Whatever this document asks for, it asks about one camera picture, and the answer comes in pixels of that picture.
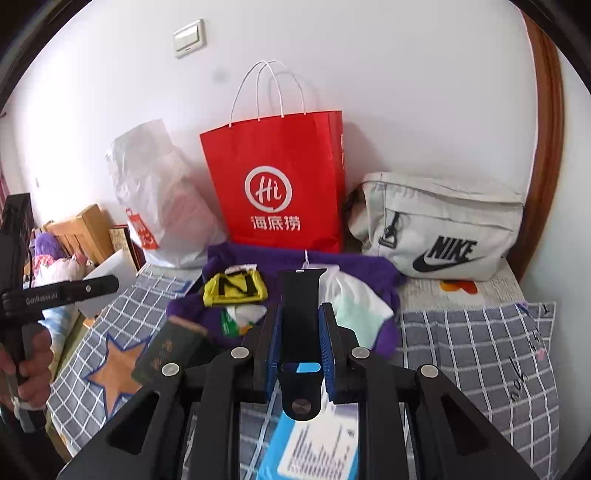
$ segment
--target hand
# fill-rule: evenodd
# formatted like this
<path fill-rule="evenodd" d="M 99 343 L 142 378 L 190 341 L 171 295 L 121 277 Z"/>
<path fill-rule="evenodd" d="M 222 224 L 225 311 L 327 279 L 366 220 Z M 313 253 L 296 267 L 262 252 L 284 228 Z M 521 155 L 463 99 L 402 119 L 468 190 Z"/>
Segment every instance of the hand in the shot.
<path fill-rule="evenodd" d="M 51 351 L 51 335 L 43 328 L 33 337 L 33 358 L 22 361 L 18 370 L 28 380 L 18 387 L 18 395 L 22 401 L 29 402 L 32 407 L 42 407 L 46 404 L 51 393 L 51 372 L 49 365 L 53 361 Z M 14 410 L 8 389 L 5 388 L 4 374 L 14 375 L 16 367 L 12 358 L 0 344 L 0 401 L 10 410 Z"/>

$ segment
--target white bag handle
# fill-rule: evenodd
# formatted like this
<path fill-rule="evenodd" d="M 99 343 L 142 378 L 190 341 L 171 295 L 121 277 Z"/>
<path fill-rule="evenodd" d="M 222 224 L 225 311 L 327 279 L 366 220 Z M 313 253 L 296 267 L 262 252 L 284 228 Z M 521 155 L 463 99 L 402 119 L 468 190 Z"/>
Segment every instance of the white bag handle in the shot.
<path fill-rule="evenodd" d="M 279 105 L 281 108 L 281 118 L 285 117 L 285 114 L 283 113 L 283 100 L 281 99 L 281 89 L 279 88 L 279 82 L 277 81 L 277 78 L 275 77 L 275 72 L 273 72 L 273 68 L 271 67 L 271 65 L 269 64 L 269 62 L 265 61 L 265 60 L 261 60 L 256 62 L 250 70 L 248 70 L 248 72 L 246 73 L 246 75 L 244 76 L 244 78 L 242 79 L 242 81 L 240 82 L 240 86 L 238 87 L 238 91 L 236 92 L 236 96 L 234 97 L 234 101 L 232 103 L 232 110 L 230 111 L 230 121 L 228 122 L 228 127 L 232 126 L 232 115 L 234 114 L 234 108 L 236 106 L 236 101 L 238 100 L 238 95 L 240 95 L 240 91 L 242 90 L 242 86 L 244 85 L 244 82 L 246 81 L 246 79 L 248 78 L 248 76 L 251 74 L 251 72 L 258 67 L 261 63 L 264 63 L 265 67 L 268 67 L 269 70 L 271 71 L 271 75 L 273 76 L 273 80 L 275 80 L 275 85 L 277 85 L 277 91 L 279 92 Z"/>
<path fill-rule="evenodd" d="M 262 72 L 262 71 L 263 71 L 263 70 L 264 70 L 266 67 L 269 67 L 269 68 L 271 68 L 271 67 L 270 67 L 271 63 L 278 63 L 279 65 L 281 65 L 281 66 L 282 66 L 282 67 L 285 69 L 285 71 L 291 75 L 291 78 L 293 78 L 293 79 L 294 79 L 294 81 L 295 81 L 295 84 L 297 85 L 297 87 L 298 87 L 298 88 L 299 88 L 299 90 L 300 90 L 300 96 L 301 96 L 301 109 L 303 110 L 303 112 L 304 112 L 304 115 L 305 115 L 305 114 L 306 114 L 306 103 L 305 103 L 305 101 L 304 101 L 304 92 L 303 92 L 303 90 L 301 89 L 300 82 L 298 82 L 298 81 L 297 81 L 297 78 L 296 78 L 296 76 L 293 74 L 293 72 L 292 72 L 292 71 L 291 71 L 289 68 L 287 68 L 287 67 L 284 65 L 284 63 L 283 63 L 283 62 L 281 62 L 281 61 L 279 61 L 279 60 L 270 60 L 270 61 L 269 61 L 269 62 L 268 62 L 266 65 L 263 65 L 263 66 L 262 66 L 262 67 L 259 69 L 259 72 L 256 74 L 256 117 L 258 118 L 259 122 L 261 121 L 261 109 L 260 109 L 260 106 L 259 106 L 259 101 L 258 101 L 258 85 L 259 85 L 259 79 L 261 78 L 261 72 Z"/>

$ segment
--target white circle logo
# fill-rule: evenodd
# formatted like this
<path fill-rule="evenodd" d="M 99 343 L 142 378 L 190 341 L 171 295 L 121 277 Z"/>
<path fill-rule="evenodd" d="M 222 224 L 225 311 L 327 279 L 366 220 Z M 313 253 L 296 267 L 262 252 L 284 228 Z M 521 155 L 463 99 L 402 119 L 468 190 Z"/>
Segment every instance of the white circle logo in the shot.
<path fill-rule="evenodd" d="M 267 213 L 285 210 L 291 202 L 291 183 L 275 167 L 254 168 L 244 181 L 246 198 L 257 209 Z"/>

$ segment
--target brown wood trim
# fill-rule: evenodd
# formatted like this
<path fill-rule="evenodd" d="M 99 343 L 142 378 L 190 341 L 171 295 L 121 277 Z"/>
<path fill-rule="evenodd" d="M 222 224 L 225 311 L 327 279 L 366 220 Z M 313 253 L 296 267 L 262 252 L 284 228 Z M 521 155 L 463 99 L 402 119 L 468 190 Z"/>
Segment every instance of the brown wood trim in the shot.
<path fill-rule="evenodd" d="M 538 145 L 519 237 L 507 257 L 517 280 L 525 274 L 544 232 L 564 145 L 564 98 L 558 50 L 530 17 L 523 16 L 534 53 L 538 84 Z"/>

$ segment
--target light switch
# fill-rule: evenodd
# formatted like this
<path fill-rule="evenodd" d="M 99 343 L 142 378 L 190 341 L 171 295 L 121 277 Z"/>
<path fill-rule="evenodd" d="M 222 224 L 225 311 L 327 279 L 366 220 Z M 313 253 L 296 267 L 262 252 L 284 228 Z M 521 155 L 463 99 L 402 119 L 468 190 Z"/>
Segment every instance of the light switch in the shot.
<path fill-rule="evenodd" d="M 179 59 L 205 46 L 203 19 L 199 19 L 173 34 L 174 54 Z"/>

